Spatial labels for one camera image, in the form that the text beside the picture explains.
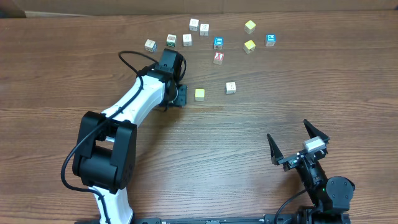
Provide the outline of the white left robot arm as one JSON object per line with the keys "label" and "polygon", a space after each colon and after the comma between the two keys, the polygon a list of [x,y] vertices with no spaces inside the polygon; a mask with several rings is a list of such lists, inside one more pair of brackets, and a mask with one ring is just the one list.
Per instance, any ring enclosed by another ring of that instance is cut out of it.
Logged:
{"label": "white left robot arm", "polygon": [[187,87],[180,83],[186,67],[182,54],[165,49],[160,60],[135,71],[136,82],[117,103],[82,117],[61,180],[68,189],[94,195],[100,212],[96,223],[133,223],[127,186],[136,161],[137,129],[156,106],[186,105]]}

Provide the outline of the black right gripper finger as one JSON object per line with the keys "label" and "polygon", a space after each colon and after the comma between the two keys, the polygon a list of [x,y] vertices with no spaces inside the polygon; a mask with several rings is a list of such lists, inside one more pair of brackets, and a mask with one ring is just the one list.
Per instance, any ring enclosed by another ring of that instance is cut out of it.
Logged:
{"label": "black right gripper finger", "polygon": [[314,125],[312,125],[307,119],[304,119],[303,123],[310,138],[319,137],[324,142],[328,142],[330,140],[329,136],[327,136],[325,133],[314,127]]}
{"label": "black right gripper finger", "polygon": [[267,134],[267,140],[271,150],[272,164],[279,165],[279,162],[284,158],[284,156],[270,134]]}

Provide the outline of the wooden block yellow letter S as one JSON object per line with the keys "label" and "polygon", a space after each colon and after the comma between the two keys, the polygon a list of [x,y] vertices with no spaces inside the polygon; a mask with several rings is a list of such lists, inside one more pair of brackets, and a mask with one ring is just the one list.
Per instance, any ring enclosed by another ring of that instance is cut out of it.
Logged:
{"label": "wooden block yellow letter S", "polygon": [[205,99],[205,90],[204,89],[196,89],[195,90],[195,100],[203,101]]}

